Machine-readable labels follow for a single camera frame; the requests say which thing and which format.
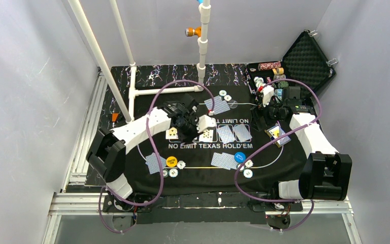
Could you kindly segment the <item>blue-backed playing card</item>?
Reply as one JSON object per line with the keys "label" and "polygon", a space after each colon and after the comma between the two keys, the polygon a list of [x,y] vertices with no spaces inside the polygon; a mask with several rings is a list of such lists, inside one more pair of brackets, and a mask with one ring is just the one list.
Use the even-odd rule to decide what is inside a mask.
{"label": "blue-backed playing card", "polygon": [[[162,168],[166,167],[166,159],[163,157],[159,157]],[[155,174],[159,172],[159,162],[157,161],[157,157],[155,154],[151,154],[146,156],[146,165],[148,166],[148,170],[150,174]]]}
{"label": "blue-backed playing card", "polygon": [[214,97],[214,111],[216,113],[219,113],[219,111],[227,111],[229,108],[227,102],[223,99],[222,96],[215,96]]}
{"label": "blue-backed playing card", "polygon": [[214,111],[214,115],[218,115],[230,111],[230,107],[226,101],[218,101],[215,102],[213,111]]}
{"label": "blue-backed playing card", "polygon": [[148,170],[150,174],[154,174],[159,172],[159,163],[156,157],[155,153],[152,153],[151,155],[146,156],[146,165],[148,167]]}
{"label": "blue-backed playing card", "polygon": [[230,170],[228,159],[223,154],[214,152],[211,160],[211,166],[215,166],[222,169]]}
{"label": "blue-backed playing card", "polygon": [[236,169],[238,163],[235,160],[235,156],[227,153],[222,153],[223,168],[227,170]]}
{"label": "blue-backed playing card", "polygon": [[233,126],[233,132],[238,142],[247,142],[252,139],[249,127],[245,124],[239,124]]}
{"label": "blue-backed playing card", "polygon": [[236,140],[231,127],[228,125],[218,127],[217,134],[223,144],[232,143]]}

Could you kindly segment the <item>blue playing card deck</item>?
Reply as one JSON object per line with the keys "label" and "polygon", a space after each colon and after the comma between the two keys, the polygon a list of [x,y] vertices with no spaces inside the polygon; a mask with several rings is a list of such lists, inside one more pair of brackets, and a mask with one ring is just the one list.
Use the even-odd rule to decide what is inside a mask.
{"label": "blue playing card deck", "polygon": [[[271,128],[266,129],[265,133],[270,137],[271,140],[274,140],[274,139],[285,134],[284,130],[281,128],[281,126],[279,124],[276,124],[276,125],[272,126]],[[281,138],[280,140],[277,140],[275,142],[275,145],[277,147],[283,147],[284,145],[286,145],[290,141],[291,141],[290,137],[286,136],[286,137]]]}

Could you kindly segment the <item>blue small blind button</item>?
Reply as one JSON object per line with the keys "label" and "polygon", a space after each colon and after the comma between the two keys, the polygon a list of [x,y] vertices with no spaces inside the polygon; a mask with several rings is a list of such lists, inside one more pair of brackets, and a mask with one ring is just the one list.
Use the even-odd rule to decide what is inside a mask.
{"label": "blue small blind button", "polygon": [[234,155],[234,159],[237,163],[244,163],[246,161],[246,155],[243,152],[237,152]]}

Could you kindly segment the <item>white blue poker chip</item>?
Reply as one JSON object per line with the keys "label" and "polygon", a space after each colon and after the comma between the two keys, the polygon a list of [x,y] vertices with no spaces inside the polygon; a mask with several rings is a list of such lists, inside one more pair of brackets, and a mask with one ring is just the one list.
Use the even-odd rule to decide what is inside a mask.
{"label": "white blue poker chip", "polygon": [[184,161],[179,161],[176,165],[176,167],[180,170],[184,169],[186,167],[186,163]]}
{"label": "white blue poker chip", "polygon": [[253,167],[254,163],[252,160],[247,160],[244,165],[245,165],[245,168],[251,168],[251,167]]}
{"label": "white blue poker chip", "polygon": [[225,101],[229,102],[232,100],[232,97],[230,95],[226,95],[223,97]]}

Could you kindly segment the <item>green poker chip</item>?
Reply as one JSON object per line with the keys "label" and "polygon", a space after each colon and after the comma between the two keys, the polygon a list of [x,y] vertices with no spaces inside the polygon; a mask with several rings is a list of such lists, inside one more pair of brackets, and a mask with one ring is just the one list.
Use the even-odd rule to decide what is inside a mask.
{"label": "green poker chip", "polygon": [[243,164],[238,164],[238,165],[237,165],[237,169],[238,169],[239,171],[244,171],[244,170],[245,170],[245,166],[244,166]]}
{"label": "green poker chip", "polygon": [[164,169],[164,170],[162,171],[162,174],[163,174],[163,177],[166,178],[166,177],[169,176],[169,171],[168,171],[167,169]]}

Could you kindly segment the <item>yellow big blind button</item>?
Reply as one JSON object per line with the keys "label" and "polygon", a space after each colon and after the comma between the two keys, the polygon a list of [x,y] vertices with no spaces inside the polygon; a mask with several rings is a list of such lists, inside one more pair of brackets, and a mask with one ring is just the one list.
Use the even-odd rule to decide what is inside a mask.
{"label": "yellow big blind button", "polygon": [[178,164],[178,160],[175,156],[170,156],[166,159],[166,166],[173,168],[176,167]]}

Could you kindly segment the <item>white light-blue ten chip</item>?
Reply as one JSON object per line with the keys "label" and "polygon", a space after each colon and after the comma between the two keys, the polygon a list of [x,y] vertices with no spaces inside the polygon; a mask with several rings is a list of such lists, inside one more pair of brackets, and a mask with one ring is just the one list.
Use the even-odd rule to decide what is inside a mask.
{"label": "white light-blue ten chip", "polygon": [[252,178],[253,177],[253,171],[251,169],[245,169],[243,171],[243,175],[245,178]]}

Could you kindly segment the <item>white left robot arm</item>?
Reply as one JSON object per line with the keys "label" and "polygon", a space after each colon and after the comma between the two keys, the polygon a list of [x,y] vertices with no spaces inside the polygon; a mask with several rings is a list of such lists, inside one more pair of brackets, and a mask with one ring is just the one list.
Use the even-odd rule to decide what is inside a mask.
{"label": "white left robot arm", "polygon": [[153,106],[146,115],[112,130],[98,129],[89,147],[86,160],[106,183],[108,191],[118,200],[126,201],[132,194],[125,172],[126,155],[150,137],[177,129],[184,143],[192,142],[202,130],[196,111],[198,102],[185,94],[179,101],[166,101]]}

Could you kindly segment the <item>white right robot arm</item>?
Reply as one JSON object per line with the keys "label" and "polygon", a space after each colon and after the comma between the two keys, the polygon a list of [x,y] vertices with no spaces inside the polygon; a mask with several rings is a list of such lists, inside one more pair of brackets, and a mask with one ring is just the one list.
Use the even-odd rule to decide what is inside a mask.
{"label": "white right robot arm", "polygon": [[342,201],[346,198],[352,159],[340,154],[326,139],[311,107],[298,105],[294,99],[287,107],[289,127],[307,156],[296,180],[275,182],[272,199],[318,199]]}

